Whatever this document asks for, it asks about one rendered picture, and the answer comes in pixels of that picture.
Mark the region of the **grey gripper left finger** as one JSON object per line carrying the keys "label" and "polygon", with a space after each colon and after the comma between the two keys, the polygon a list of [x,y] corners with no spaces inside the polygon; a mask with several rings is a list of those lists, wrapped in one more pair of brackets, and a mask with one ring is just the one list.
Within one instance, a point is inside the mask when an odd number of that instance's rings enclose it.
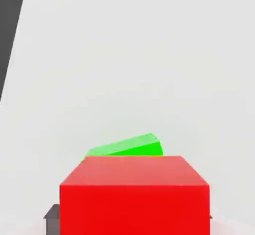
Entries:
{"label": "grey gripper left finger", "polygon": [[42,219],[35,221],[27,235],[59,235],[59,204],[53,204]]}

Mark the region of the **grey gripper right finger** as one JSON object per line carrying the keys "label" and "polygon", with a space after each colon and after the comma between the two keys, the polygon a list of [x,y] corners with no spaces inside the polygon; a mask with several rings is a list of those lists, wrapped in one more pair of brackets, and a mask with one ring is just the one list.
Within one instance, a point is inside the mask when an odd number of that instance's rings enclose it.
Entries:
{"label": "grey gripper right finger", "polygon": [[227,235],[226,224],[210,216],[210,235]]}

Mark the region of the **small red cube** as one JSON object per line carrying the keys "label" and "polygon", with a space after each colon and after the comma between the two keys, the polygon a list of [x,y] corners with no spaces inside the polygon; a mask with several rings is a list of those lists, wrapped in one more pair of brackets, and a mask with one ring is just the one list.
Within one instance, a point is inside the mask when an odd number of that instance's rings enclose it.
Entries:
{"label": "small red cube", "polygon": [[90,156],[60,184],[60,235],[210,235],[209,184],[180,156]]}

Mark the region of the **small green cube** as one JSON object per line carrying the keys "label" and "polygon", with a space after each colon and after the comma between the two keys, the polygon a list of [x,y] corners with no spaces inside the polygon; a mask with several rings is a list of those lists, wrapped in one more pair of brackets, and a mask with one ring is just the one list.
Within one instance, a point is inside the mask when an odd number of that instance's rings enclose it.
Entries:
{"label": "small green cube", "polygon": [[163,149],[157,137],[149,133],[91,148],[81,162],[87,156],[163,156]]}

